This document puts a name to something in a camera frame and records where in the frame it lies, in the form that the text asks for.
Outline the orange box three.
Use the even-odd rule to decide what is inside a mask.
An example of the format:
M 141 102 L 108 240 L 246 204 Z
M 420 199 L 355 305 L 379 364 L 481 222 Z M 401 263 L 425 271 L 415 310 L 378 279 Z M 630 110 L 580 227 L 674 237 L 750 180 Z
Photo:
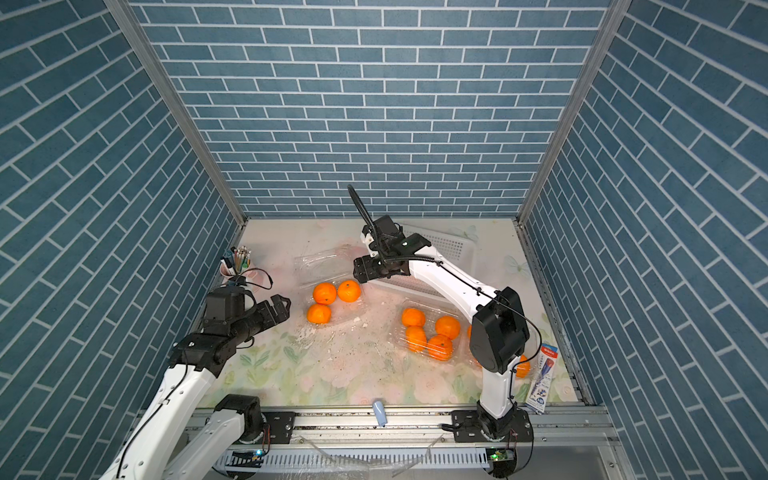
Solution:
M 306 313 L 307 320 L 315 325 L 324 325 L 330 322 L 332 317 L 332 310 L 328 305 L 313 304 Z
M 413 352 L 423 352 L 427 346 L 427 337 L 420 326 L 408 326 L 405 330 L 406 346 Z

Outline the orange box one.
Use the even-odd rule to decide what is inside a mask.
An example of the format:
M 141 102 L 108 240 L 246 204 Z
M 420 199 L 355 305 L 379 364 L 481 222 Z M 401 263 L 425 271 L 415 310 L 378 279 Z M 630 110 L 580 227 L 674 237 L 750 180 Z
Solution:
M 312 298 L 316 304 L 331 305 L 337 299 L 336 286 L 330 282 L 319 283 L 312 291 Z
M 426 324 L 426 315 L 418 308 L 408 307 L 402 311 L 401 323 L 405 327 L 423 328 Z

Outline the clear plastic clamshell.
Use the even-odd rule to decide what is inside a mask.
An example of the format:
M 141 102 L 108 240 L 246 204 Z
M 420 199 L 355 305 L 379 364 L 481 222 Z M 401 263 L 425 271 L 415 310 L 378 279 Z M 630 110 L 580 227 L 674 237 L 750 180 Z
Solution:
M 405 327 L 401 323 L 401 314 L 405 308 L 413 307 L 422 310 L 426 315 L 426 324 L 423 329 L 426 333 L 427 342 L 430 338 L 437 335 L 435 331 L 435 322 L 442 316 L 452 316 L 459 320 L 461 324 L 461 333 L 459 337 L 453 342 L 453 355 L 448 361 L 438 361 L 431 358 L 427 354 L 425 349 L 423 352 L 417 353 L 409 350 L 405 341 Z M 469 341 L 471 339 L 471 325 L 469 321 L 458 311 L 447 308 L 434 306 L 423 302 L 416 302 L 413 300 L 406 300 L 401 306 L 395 309 L 393 320 L 390 322 L 389 340 L 390 342 L 400 350 L 407 354 L 416 355 L 425 358 L 431 362 L 437 362 L 438 364 L 469 364 L 472 368 L 478 368 L 479 363 L 473 357 L 469 349 Z
M 368 310 L 367 295 L 365 289 L 353 278 L 353 260 L 362 253 L 358 247 L 343 244 L 331 249 L 322 250 L 314 254 L 298 256 L 294 259 L 294 274 L 298 282 L 299 306 L 304 319 L 310 326 L 330 328 L 341 326 L 361 320 Z M 344 280 L 355 280 L 361 287 L 361 297 L 353 303 L 347 303 L 338 297 L 334 303 L 328 305 L 332 310 L 329 323 L 315 325 L 306 318 L 308 308 L 315 304 L 312 298 L 314 287 L 322 282 L 330 282 L 336 286 Z

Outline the orange box two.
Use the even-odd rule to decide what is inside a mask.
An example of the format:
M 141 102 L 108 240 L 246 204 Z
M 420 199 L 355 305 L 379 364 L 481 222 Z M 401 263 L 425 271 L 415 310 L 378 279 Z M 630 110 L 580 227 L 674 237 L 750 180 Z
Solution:
M 437 335 L 455 340 L 461 333 L 461 324 L 455 317 L 442 316 L 435 322 L 435 331 Z
M 344 280 L 337 287 L 337 297 L 347 303 L 356 302 L 361 294 L 361 287 L 355 280 Z

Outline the white perforated plastic basket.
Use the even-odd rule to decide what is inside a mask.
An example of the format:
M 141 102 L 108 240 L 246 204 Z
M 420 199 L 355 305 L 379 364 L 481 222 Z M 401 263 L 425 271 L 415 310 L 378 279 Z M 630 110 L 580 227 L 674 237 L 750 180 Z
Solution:
M 412 234 L 421 235 L 430 241 L 432 246 L 448 261 L 465 273 L 474 275 L 476 250 L 476 242 L 474 240 L 408 224 L 402 224 L 402 227 L 406 237 Z M 393 276 L 390 279 L 377 280 L 375 285 L 413 298 L 446 302 L 439 292 L 427 283 L 415 279 L 413 276 Z

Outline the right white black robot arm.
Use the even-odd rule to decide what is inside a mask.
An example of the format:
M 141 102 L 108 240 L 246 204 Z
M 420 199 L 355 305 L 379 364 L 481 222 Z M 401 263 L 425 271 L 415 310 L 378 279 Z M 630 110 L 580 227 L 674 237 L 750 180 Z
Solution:
M 493 419 L 508 414 L 514 405 L 514 372 L 530 339 L 518 293 L 475 279 L 419 234 L 376 234 L 367 226 L 361 241 L 368 254 L 353 262 L 358 282 L 411 276 L 450 301 L 470 322 L 470 352 L 483 369 L 481 411 Z

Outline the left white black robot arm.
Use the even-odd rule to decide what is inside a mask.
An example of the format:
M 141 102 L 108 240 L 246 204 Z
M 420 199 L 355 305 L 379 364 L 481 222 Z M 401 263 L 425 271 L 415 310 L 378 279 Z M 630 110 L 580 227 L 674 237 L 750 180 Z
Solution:
M 220 287 L 206 297 L 202 328 L 174 347 L 147 411 L 103 473 L 105 479 L 202 479 L 237 442 L 271 446 L 271 427 L 256 396 L 226 395 L 208 423 L 181 451 L 175 449 L 199 402 L 238 347 L 290 317 L 291 301 L 279 294 L 245 305 L 250 291 Z

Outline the pink metal pen bucket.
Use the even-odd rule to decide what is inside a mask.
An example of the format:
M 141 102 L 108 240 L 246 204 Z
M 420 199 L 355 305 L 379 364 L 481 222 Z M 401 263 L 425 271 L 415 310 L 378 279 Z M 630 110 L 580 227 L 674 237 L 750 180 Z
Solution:
M 251 267 L 251 252 L 245 246 L 230 247 L 220 258 L 220 274 L 228 282 L 245 285 L 245 272 Z

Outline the orange middle box four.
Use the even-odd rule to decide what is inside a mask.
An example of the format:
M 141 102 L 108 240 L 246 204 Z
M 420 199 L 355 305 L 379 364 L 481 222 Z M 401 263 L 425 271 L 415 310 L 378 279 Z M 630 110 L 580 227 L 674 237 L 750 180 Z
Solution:
M 435 335 L 427 342 L 427 354 L 438 361 L 448 361 L 453 355 L 453 342 L 444 335 Z

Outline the small light blue cylinder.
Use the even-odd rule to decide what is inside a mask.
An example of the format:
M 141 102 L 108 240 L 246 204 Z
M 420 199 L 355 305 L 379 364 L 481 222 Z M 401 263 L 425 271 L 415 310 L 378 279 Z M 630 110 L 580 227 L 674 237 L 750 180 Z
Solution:
M 388 423 L 385 405 L 382 400 L 376 399 L 372 403 L 372 411 L 379 427 L 385 427 Z

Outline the blue white packaged item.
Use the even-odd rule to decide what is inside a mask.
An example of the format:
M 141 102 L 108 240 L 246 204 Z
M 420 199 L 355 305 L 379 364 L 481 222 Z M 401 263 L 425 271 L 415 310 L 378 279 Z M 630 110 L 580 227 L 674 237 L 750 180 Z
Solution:
M 559 350 L 556 346 L 543 344 L 538 363 L 529 388 L 525 404 L 538 414 L 543 414 L 555 375 L 555 368 L 559 358 Z

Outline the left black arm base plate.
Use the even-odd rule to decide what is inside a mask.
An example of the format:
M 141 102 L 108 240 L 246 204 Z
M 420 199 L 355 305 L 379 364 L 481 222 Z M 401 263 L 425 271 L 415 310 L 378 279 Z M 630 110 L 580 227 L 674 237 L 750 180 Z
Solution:
M 254 433 L 247 427 L 235 445 L 264 445 L 268 443 L 287 445 L 290 443 L 295 426 L 296 413 L 291 411 L 267 411 L 261 414 Z

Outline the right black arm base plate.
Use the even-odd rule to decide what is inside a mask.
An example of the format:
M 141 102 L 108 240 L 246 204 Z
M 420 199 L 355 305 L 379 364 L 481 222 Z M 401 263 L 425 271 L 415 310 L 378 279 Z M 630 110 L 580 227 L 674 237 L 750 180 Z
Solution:
M 497 419 L 483 408 L 460 409 L 450 412 L 450 419 L 440 424 L 451 433 L 456 443 L 531 442 L 535 439 L 527 411 L 513 408 Z

